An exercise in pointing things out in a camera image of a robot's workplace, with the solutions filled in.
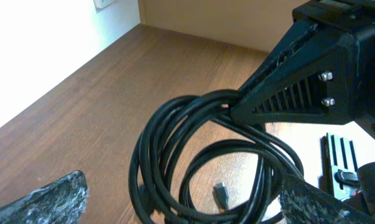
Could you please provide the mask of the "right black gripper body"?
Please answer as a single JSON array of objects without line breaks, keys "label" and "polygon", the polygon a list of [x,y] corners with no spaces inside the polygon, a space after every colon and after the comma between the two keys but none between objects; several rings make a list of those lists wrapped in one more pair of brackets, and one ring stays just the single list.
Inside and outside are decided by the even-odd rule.
[{"label": "right black gripper body", "polygon": [[317,27],[310,42],[332,122],[355,121],[375,139],[375,1],[309,1],[292,17]]}]

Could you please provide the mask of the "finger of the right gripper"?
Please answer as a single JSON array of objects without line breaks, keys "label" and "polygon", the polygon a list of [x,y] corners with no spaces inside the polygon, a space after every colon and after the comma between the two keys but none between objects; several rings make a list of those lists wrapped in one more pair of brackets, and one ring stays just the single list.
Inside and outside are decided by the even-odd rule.
[{"label": "finger of the right gripper", "polygon": [[299,20],[239,89],[231,109],[240,124],[346,124],[353,120],[354,35]]}]

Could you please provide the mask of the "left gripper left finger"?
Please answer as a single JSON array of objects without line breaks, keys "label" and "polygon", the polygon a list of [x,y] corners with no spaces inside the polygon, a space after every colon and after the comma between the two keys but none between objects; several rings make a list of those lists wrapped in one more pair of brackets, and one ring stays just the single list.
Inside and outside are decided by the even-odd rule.
[{"label": "left gripper left finger", "polygon": [[0,223],[78,223],[87,197],[85,175],[75,170],[0,207]]}]

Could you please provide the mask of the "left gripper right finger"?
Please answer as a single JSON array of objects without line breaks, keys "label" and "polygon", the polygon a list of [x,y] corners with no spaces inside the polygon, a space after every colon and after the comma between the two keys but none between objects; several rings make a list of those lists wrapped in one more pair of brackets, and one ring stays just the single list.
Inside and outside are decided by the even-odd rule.
[{"label": "left gripper right finger", "polygon": [[294,175],[282,181],[279,202],[287,223],[375,224],[375,218]]}]

